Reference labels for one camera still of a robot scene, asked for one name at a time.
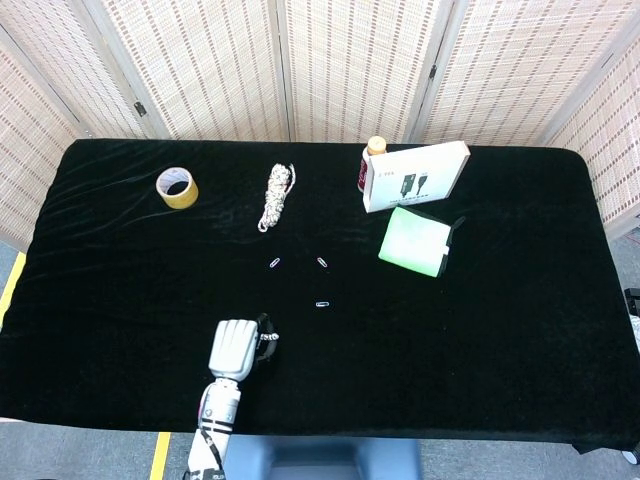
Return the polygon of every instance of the yellow floor tape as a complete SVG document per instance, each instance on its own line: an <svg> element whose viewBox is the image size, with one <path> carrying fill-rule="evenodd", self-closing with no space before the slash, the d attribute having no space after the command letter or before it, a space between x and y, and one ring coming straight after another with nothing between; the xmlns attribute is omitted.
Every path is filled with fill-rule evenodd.
<svg viewBox="0 0 640 480"><path fill-rule="evenodd" d="M0 297L0 330L2 329L4 314L7 313L9 304L11 303L11 295L13 295L13 289L16 288L16 282L18 281L18 278L20 278L20 274L22 273L22 268L24 267L26 258L27 256L24 253L18 253L16 261L13 264L13 268L11 269L11 273L9 274L7 284L4 286L2 297Z"/></svg>
<svg viewBox="0 0 640 480"><path fill-rule="evenodd" d="M156 453L153 455L153 463L151 464L151 473L149 480L162 480L164 477L164 466L167 463L167 453L169 452L169 441L171 434L169 432L160 432L156 442Z"/></svg>

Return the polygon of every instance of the orange bottle cap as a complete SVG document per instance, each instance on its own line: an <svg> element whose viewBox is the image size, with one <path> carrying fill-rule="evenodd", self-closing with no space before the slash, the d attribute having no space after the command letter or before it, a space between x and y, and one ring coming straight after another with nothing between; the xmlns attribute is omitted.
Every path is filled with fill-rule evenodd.
<svg viewBox="0 0 640 480"><path fill-rule="evenodd" d="M382 137L371 137L367 143L367 153L369 155L380 155L387 151L387 142Z"/></svg>

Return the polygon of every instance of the roll of tape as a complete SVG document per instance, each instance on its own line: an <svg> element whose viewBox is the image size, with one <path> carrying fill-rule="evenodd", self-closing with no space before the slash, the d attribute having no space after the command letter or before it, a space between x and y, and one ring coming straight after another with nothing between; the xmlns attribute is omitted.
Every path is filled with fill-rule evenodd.
<svg viewBox="0 0 640 480"><path fill-rule="evenodd" d="M167 205L176 210L188 208L198 199L198 186L189 170L171 167L156 180L156 190Z"/></svg>

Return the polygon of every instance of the floor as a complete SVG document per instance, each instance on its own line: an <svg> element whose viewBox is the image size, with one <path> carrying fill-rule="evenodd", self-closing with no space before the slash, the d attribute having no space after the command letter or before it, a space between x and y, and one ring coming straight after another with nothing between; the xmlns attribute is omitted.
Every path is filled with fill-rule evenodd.
<svg viewBox="0 0 640 480"><path fill-rule="evenodd" d="M610 246L622 287L640 287L640 231ZM0 244L0 291L15 256ZM161 478L150 477L157 437L152 432L0 423L0 477L154 480ZM190 434L171 435L165 479L182 478L190 445ZM578 455L569 445L549 443L426 440L422 462L425 480L640 480L640 466L627 463L620 452Z"/></svg>

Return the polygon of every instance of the robotic hand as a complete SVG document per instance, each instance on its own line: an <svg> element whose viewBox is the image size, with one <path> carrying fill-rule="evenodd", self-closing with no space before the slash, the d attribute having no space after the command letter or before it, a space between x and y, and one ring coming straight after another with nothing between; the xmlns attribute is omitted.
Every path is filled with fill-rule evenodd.
<svg viewBox="0 0 640 480"><path fill-rule="evenodd" d="M278 334L273 333L264 313L257 320L225 320L218 324L209 358L209 370L215 381L202 394L198 429L183 479L227 478L223 464L240 402L238 383L247 378L254 364L273 354L277 340Z"/></svg>

